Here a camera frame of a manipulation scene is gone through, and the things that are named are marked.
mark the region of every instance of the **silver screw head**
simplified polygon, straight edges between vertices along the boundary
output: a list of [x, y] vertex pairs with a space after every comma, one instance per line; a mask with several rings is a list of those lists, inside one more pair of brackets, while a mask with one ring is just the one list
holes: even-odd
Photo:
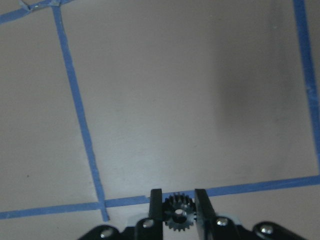
[[154, 224], [155, 224], [155, 221], [153, 219], [146, 219], [143, 222], [142, 227], [144, 227], [145, 229], [148, 229], [148, 228], [151, 228]]
[[274, 228], [271, 225], [262, 225], [260, 227], [260, 231], [263, 234], [272, 234], [274, 232]]
[[102, 239], [106, 239], [106, 238], [110, 237], [113, 233], [114, 233], [114, 230], [112, 228], [107, 228], [101, 232], [100, 237]]
[[219, 226], [227, 226], [228, 225], [228, 218], [226, 217], [219, 217], [216, 220], [216, 224]]

